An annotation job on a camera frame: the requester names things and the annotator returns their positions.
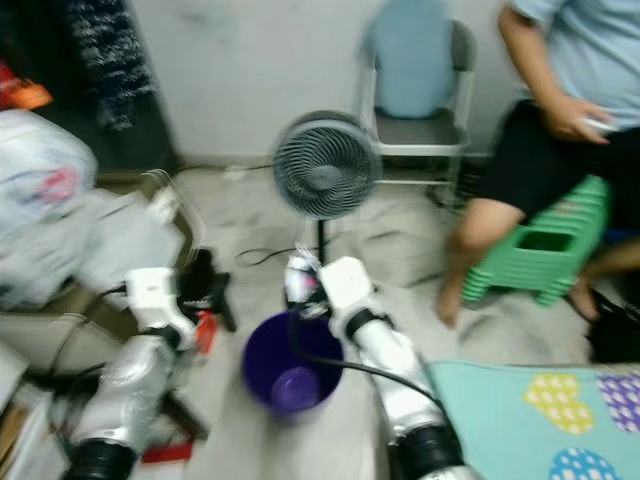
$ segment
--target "black bag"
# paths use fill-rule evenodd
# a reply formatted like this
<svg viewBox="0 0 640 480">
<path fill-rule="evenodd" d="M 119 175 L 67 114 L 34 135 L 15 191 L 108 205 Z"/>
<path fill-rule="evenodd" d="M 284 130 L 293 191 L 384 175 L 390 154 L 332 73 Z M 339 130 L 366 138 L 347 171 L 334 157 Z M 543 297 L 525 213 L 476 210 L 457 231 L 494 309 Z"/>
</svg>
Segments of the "black bag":
<svg viewBox="0 0 640 480">
<path fill-rule="evenodd" d="M 640 308 L 621 307 L 599 292 L 593 292 L 600 310 L 587 339 L 593 363 L 640 363 Z"/>
</svg>

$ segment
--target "person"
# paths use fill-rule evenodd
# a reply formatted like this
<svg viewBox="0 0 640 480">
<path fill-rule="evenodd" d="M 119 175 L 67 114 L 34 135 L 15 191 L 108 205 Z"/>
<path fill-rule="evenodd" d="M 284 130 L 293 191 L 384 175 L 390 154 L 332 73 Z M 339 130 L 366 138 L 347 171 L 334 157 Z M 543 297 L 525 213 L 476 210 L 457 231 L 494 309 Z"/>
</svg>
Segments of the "person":
<svg viewBox="0 0 640 480">
<path fill-rule="evenodd" d="M 640 1 L 510 0 L 498 25 L 526 84 L 524 99 L 507 116 L 477 196 L 449 239 L 449 269 L 435 305 L 449 327 L 469 269 L 587 174 L 610 182 L 615 217 L 640 232 Z M 602 136 L 587 117 L 619 131 Z M 640 269 L 640 238 L 589 263 L 571 303 L 597 319 L 594 280 L 630 269 Z"/>
</svg>

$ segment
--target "heart pattern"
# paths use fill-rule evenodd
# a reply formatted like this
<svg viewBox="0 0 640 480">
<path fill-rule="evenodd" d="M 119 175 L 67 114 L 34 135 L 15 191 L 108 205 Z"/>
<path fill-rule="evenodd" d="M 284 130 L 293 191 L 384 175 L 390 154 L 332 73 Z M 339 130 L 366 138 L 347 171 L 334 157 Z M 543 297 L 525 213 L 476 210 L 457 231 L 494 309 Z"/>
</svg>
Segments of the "heart pattern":
<svg viewBox="0 0 640 480">
<path fill-rule="evenodd" d="M 640 433 L 640 373 L 600 375 L 598 387 L 618 428 Z"/>
<path fill-rule="evenodd" d="M 549 480 L 622 480 L 622 477 L 597 453 L 583 448 L 568 448 L 554 457 Z"/>
<path fill-rule="evenodd" d="M 572 374 L 539 374 L 524 395 L 524 400 L 559 429 L 581 435 L 593 428 L 591 409 L 578 400 L 580 382 Z"/>
</svg>

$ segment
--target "bare foot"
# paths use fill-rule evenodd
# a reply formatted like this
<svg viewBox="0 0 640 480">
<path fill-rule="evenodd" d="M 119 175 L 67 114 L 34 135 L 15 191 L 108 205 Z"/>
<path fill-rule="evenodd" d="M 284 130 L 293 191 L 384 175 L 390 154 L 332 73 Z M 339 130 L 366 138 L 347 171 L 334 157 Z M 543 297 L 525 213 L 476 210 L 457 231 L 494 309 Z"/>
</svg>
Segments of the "bare foot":
<svg viewBox="0 0 640 480">
<path fill-rule="evenodd" d="M 462 291 L 455 286 L 445 286 L 436 300 L 435 310 L 440 321 L 449 329 L 456 327 L 456 318 L 462 306 Z"/>
<path fill-rule="evenodd" d="M 596 322 L 600 317 L 596 302 L 591 295 L 591 285 L 584 278 L 579 278 L 569 292 L 569 302 L 582 317 L 589 322 Z"/>
</svg>

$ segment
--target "hand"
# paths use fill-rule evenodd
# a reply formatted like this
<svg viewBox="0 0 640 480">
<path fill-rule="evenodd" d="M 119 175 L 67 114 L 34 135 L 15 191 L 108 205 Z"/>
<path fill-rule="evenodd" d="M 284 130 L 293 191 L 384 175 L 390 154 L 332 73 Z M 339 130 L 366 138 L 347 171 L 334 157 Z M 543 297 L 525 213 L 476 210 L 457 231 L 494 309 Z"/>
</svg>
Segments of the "hand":
<svg viewBox="0 0 640 480">
<path fill-rule="evenodd" d="M 592 117 L 604 123 L 612 121 L 611 115 L 598 105 L 562 95 L 549 102 L 542 110 L 547 128 L 554 137 L 569 142 L 609 144 L 609 140 L 584 122 L 585 117 Z"/>
</svg>

